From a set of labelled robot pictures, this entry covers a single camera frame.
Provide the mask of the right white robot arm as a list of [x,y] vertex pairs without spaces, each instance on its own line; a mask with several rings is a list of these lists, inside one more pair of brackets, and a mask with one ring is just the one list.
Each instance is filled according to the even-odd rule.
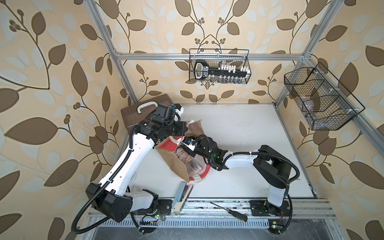
[[289,218],[284,226],[272,223],[269,232],[282,235],[293,218],[293,202],[289,195],[291,183],[300,176],[299,168],[289,159],[268,145],[262,145],[255,152],[229,152],[218,147],[217,143],[206,135],[185,137],[181,143],[183,150],[192,157],[201,156],[205,163],[216,171],[233,168],[255,168],[268,182],[267,200],[259,207],[262,213],[283,218],[283,203],[288,201]]

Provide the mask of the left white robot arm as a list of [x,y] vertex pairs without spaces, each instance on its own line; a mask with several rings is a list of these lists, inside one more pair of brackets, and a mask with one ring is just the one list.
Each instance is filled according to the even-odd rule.
[[[98,184],[90,183],[86,189],[89,200],[76,215],[71,231],[75,235],[86,233],[109,219],[121,222],[127,215],[144,210],[154,214],[159,210],[158,195],[150,190],[128,192],[130,181],[138,166],[158,140],[167,137],[183,137],[187,123],[181,120],[183,107],[158,105],[143,120],[131,128],[129,145],[112,169]],[[95,224],[80,229],[78,222],[89,207],[105,215]]]

